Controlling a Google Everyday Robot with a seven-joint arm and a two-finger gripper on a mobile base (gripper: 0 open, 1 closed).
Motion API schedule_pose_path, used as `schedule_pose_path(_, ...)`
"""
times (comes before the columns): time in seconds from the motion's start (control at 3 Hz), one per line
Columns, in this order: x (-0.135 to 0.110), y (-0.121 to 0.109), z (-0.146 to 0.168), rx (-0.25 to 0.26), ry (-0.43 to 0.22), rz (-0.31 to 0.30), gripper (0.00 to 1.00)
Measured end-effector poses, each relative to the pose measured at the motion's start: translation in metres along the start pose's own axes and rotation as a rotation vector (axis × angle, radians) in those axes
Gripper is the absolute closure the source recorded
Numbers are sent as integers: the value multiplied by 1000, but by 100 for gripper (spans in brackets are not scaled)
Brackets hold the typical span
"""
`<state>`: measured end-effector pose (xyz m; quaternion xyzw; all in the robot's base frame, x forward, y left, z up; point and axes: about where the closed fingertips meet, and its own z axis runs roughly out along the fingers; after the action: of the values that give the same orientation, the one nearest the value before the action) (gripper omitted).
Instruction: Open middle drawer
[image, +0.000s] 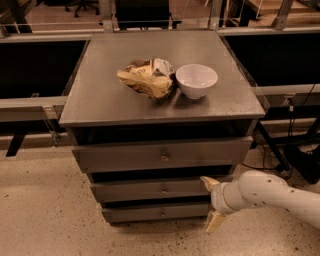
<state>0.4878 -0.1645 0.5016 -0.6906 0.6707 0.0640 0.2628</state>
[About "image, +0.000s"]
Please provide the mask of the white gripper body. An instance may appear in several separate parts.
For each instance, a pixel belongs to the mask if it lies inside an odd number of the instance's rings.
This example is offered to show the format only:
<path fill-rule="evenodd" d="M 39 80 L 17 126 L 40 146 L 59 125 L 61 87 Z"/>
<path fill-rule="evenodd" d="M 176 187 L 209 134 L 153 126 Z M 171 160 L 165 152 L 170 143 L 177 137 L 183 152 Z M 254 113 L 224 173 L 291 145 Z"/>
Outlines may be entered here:
<path fill-rule="evenodd" d="M 227 204 L 224 198 L 224 188 L 226 185 L 226 182 L 218 183 L 213 186 L 211 191 L 211 204 L 213 208 L 222 215 L 230 215 L 235 212 L 235 210 Z"/>

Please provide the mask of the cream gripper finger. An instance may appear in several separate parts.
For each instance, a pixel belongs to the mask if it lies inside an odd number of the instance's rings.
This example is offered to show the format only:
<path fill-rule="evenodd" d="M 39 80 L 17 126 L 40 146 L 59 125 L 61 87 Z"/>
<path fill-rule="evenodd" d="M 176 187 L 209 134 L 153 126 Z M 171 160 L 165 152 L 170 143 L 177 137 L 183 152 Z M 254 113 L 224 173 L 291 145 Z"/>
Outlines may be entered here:
<path fill-rule="evenodd" d="M 211 192 L 213 188 L 219 184 L 219 181 L 207 176 L 201 176 L 200 180 L 204 183 L 204 186 L 209 192 Z"/>
<path fill-rule="evenodd" d="M 207 216 L 206 232 L 214 232 L 225 220 L 225 215 L 222 215 L 217 211 L 210 211 Z"/>

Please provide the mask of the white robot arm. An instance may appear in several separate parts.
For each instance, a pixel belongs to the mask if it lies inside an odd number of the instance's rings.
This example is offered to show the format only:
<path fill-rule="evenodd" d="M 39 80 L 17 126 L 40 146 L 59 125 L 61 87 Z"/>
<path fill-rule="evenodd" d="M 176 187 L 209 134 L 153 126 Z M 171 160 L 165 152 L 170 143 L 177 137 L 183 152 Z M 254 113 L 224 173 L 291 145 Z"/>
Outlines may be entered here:
<path fill-rule="evenodd" d="M 290 187 L 278 176 L 261 171 L 246 171 L 237 180 L 220 183 L 201 176 L 210 193 L 212 210 L 208 212 L 206 232 L 212 233 L 228 215 L 243 209 L 276 207 L 320 227 L 320 194 Z"/>

